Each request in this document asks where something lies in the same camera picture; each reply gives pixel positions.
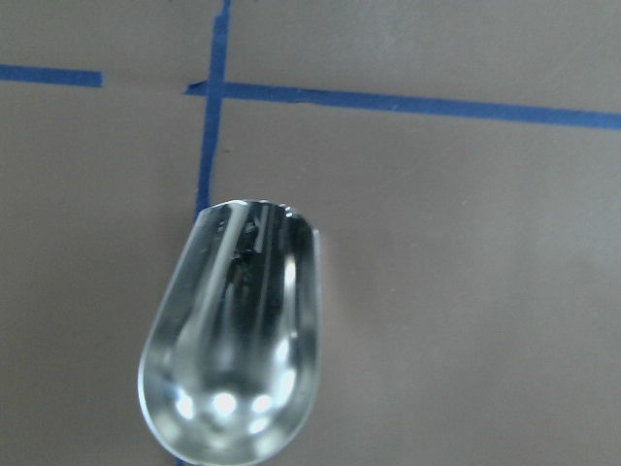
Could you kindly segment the stainless steel ice scoop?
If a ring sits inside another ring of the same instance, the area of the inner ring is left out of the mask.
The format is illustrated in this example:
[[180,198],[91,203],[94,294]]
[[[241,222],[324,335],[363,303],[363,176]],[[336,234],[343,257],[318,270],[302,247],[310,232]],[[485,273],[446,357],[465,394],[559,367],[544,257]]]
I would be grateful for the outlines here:
[[154,438],[189,465],[261,463],[305,425],[319,366],[316,229],[264,200],[202,210],[140,359]]

